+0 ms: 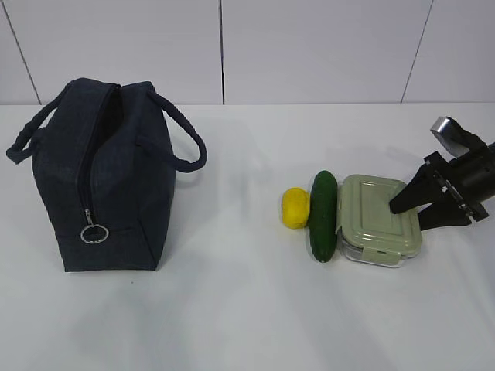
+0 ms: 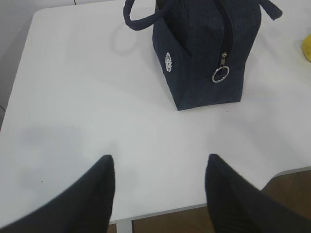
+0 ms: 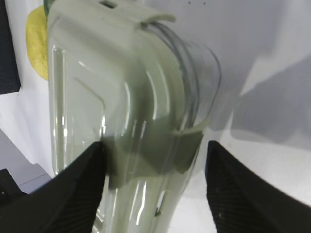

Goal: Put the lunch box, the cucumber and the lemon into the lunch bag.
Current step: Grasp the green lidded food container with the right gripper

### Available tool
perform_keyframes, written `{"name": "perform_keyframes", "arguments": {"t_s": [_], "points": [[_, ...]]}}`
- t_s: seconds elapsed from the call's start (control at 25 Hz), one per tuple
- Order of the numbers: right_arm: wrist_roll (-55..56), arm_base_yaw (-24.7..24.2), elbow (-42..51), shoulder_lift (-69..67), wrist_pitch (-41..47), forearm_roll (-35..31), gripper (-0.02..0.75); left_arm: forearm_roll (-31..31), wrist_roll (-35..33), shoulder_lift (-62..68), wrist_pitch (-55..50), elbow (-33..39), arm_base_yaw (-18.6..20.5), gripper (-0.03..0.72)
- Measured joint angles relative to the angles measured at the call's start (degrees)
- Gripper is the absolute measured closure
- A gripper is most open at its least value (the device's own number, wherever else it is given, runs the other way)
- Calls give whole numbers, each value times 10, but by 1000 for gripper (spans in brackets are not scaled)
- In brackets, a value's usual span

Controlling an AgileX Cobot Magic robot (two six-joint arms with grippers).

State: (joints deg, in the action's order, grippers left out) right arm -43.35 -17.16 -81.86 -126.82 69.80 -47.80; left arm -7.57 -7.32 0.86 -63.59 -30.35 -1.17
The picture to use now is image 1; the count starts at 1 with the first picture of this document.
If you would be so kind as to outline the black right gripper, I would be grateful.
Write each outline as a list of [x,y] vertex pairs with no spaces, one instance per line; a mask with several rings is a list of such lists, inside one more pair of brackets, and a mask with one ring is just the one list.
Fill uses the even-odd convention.
[[431,203],[418,214],[421,231],[468,226],[486,219],[483,202],[494,196],[494,145],[446,161],[437,151],[390,202],[393,214]]

